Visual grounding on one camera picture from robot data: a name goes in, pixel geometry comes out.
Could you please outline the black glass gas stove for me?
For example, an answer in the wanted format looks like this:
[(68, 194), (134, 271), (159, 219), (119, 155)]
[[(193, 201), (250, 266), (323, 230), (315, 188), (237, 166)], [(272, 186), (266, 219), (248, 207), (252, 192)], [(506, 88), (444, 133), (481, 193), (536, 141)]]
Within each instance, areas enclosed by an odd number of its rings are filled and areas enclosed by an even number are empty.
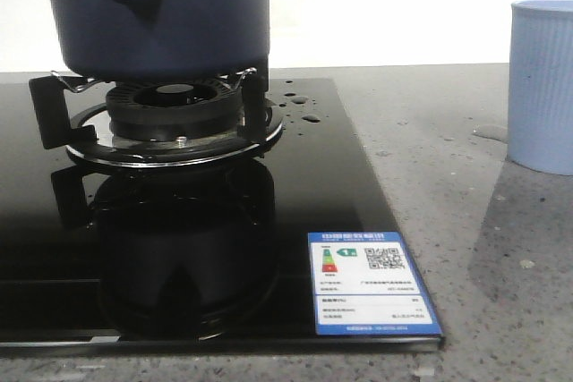
[(400, 231), (335, 84), (269, 98), (285, 123), (266, 154), (127, 172), (44, 149), (27, 81), (5, 80), (1, 353), (438, 349), (316, 334), (307, 234)]

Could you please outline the dark blue cooking pot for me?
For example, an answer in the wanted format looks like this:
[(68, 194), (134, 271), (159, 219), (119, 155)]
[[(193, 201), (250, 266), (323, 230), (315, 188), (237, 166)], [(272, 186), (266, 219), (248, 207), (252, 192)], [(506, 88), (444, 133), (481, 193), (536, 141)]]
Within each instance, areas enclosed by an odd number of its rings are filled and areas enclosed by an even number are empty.
[(64, 64), (108, 81), (242, 70), (269, 56), (269, 0), (50, 0)]

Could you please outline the black pot support grate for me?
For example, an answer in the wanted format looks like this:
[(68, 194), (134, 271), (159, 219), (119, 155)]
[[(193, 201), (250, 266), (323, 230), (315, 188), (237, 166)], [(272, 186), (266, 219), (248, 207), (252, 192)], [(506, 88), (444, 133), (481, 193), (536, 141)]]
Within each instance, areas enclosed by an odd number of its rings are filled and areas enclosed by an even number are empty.
[(70, 116), (66, 93), (81, 93), (98, 84), (96, 79), (52, 72), (30, 80), (29, 87), (44, 148), (64, 147), (71, 157), (95, 165), (132, 169), (206, 165), (264, 152), (279, 138), (283, 115), (266, 98), (269, 81), (256, 69), (246, 69), (232, 78), (201, 79), (216, 79), (240, 93), (238, 121), (207, 137), (180, 136), (171, 141), (131, 140), (114, 134), (106, 100)]

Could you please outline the light blue ribbed cup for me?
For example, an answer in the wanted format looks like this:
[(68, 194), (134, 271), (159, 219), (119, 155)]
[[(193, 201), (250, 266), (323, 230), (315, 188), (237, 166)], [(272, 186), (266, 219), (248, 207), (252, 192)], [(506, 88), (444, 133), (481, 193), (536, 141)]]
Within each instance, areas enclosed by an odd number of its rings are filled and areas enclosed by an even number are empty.
[(572, 1), (512, 6), (508, 157), (548, 174), (572, 174)]

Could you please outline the blue energy label sticker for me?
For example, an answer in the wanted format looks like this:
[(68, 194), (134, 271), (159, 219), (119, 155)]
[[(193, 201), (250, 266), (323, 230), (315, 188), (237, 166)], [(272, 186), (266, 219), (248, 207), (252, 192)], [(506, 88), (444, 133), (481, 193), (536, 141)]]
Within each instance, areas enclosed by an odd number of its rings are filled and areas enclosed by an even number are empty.
[(317, 335), (443, 336), (400, 233), (313, 232), (307, 241)]

